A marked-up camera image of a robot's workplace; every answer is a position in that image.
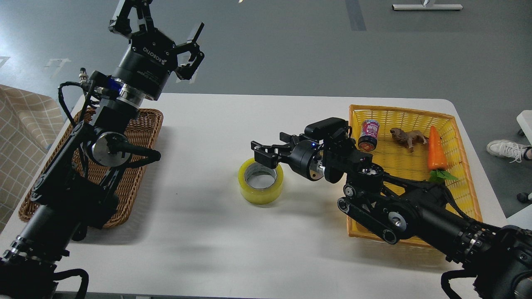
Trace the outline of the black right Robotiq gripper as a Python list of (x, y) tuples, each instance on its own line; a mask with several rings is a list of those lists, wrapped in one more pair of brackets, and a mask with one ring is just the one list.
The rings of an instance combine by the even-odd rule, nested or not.
[(323, 152), (320, 144), (310, 140), (305, 134), (290, 135), (279, 133), (281, 144), (263, 145), (251, 141), (254, 159), (267, 168), (275, 169), (279, 163), (286, 163), (291, 170), (311, 181), (324, 176), (322, 165)]

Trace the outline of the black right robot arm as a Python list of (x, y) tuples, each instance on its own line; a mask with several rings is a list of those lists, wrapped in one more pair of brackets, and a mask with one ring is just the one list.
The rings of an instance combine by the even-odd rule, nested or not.
[(467, 216), (443, 184), (392, 176), (361, 152), (352, 128), (341, 118), (312, 123), (300, 135), (281, 132), (281, 145), (251, 142), (255, 161), (274, 169), (285, 163), (293, 172), (336, 183), (347, 176), (338, 208), (389, 244), (418, 237), (462, 270), (441, 275), (450, 299), (459, 295), (450, 280), (474, 278), (482, 299), (530, 299), (531, 231), (496, 227)]

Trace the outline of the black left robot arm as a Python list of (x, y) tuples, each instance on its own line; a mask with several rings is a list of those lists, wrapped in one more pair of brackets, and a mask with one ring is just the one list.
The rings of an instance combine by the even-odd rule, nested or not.
[(32, 188), (39, 205), (1, 258), (2, 299), (51, 299), (60, 280), (80, 277), (76, 298), (87, 294), (89, 276), (83, 269), (56, 271), (69, 256), (71, 240), (83, 240), (88, 227), (103, 228), (118, 207), (115, 194), (127, 169), (161, 159), (154, 149), (137, 146), (125, 135), (139, 116), (143, 100), (158, 100), (171, 73), (191, 80), (204, 59), (198, 38), (176, 44), (154, 26), (150, 0), (121, 0), (108, 29), (128, 39), (129, 47), (114, 73), (80, 70), (78, 86), (85, 100), (78, 121), (69, 117), (72, 132)]

